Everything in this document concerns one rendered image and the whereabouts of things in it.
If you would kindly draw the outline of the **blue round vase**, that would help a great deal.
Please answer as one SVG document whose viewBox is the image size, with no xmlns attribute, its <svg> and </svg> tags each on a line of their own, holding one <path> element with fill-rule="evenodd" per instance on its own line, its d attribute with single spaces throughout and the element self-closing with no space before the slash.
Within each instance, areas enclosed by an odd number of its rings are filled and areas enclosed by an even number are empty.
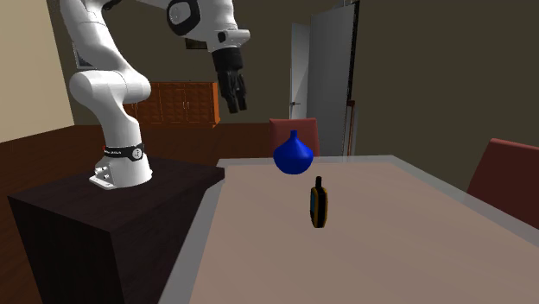
<svg viewBox="0 0 539 304">
<path fill-rule="evenodd" d="M 302 174 L 312 164 L 314 152 L 298 138 L 297 130 L 291 130 L 287 141 L 273 153 L 276 166 L 285 174 Z"/>
</svg>

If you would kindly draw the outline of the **orange wooden sideboard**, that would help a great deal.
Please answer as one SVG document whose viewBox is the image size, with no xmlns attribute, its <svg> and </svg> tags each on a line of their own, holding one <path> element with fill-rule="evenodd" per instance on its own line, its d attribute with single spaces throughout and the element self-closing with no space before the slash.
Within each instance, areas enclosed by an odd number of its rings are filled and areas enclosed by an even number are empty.
<svg viewBox="0 0 539 304">
<path fill-rule="evenodd" d="M 218 84 L 215 82 L 151 82 L 142 102 L 125 104 L 126 113 L 141 126 L 212 129 L 220 121 Z"/>
</svg>

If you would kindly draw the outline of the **red chair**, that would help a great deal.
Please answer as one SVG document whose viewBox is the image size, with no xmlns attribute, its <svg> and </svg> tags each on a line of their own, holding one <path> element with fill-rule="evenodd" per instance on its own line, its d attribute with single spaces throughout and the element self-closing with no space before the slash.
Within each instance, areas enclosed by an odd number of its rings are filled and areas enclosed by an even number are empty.
<svg viewBox="0 0 539 304">
<path fill-rule="evenodd" d="M 269 148 L 271 154 L 278 146 L 289 139 L 291 130 L 297 131 L 298 139 L 313 151 L 314 156 L 320 155 L 318 125 L 315 118 L 271 118 L 269 120 Z"/>
<path fill-rule="evenodd" d="M 539 147 L 492 138 L 467 193 L 539 229 Z"/>
</svg>

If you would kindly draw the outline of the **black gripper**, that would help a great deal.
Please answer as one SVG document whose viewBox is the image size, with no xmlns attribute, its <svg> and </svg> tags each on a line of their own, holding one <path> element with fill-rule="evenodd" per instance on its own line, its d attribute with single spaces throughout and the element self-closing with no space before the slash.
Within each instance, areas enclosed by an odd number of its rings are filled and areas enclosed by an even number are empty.
<svg viewBox="0 0 539 304">
<path fill-rule="evenodd" d="M 239 47 L 225 47 L 212 52 L 212 60 L 218 75 L 221 97 L 226 101 L 228 111 L 233 114 L 238 109 L 245 111 L 246 89 L 243 75 L 243 59 Z"/>
</svg>

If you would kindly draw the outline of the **dark wooden robot stand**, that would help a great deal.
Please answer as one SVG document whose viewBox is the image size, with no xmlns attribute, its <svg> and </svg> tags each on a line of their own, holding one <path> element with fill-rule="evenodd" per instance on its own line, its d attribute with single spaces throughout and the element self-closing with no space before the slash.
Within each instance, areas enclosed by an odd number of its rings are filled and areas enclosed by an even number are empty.
<svg viewBox="0 0 539 304">
<path fill-rule="evenodd" d="M 9 195 L 43 304 L 157 304 L 220 167 L 152 157 L 149 181 L 78 174 Z"/>
</svg>

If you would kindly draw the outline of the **yellow black handheld radio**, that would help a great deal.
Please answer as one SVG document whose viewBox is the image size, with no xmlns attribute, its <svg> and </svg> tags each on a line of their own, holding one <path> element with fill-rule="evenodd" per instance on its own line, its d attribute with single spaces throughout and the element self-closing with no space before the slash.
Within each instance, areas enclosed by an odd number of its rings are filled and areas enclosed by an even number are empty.
<svg viewBox="0 0 539 304">
<path fill-rule="evenodd" d="M 327 190 L 322 186 L 322 178 L 317 176 L 310 192 L 309 214 L 314 228 L 324 228 L 327 221 Z"/>
</svg>

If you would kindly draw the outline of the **framed wall picture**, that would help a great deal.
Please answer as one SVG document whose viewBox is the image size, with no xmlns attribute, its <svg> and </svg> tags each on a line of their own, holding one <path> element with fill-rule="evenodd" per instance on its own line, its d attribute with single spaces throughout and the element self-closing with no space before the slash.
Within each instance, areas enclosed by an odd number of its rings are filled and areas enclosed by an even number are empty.
<svg viewBox="0 0 539 304">
<path fill-rule="evenodd" d="M 72 46 L 73 46 L 73 54 L 74 54 L 74 59 L 75 59 L 75 63 L 76 63 L 76 67 L 79 69 L 79 70 L 92 70 L 94 69 L 94 66 L 92 64 L 90 64 L 89 62 L 87 62 L 79 53 L 79 50 L 77 49 L 77 46 L 76 44 L 73 42 L 72 43 Z"/>
</svg>

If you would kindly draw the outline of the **grey open door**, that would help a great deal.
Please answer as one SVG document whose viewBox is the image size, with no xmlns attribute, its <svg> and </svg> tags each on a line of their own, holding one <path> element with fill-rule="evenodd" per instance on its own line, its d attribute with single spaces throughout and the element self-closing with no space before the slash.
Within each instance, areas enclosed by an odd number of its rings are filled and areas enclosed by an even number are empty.
<svg viewBox="0 0 539 304">
<path fill-rule="evenodd" d="M 289 117 L 317 120 L 322 156 L 345 153 L 358 11 L 359 0 L 342 0 L 291 27 Z"/>
</svg>

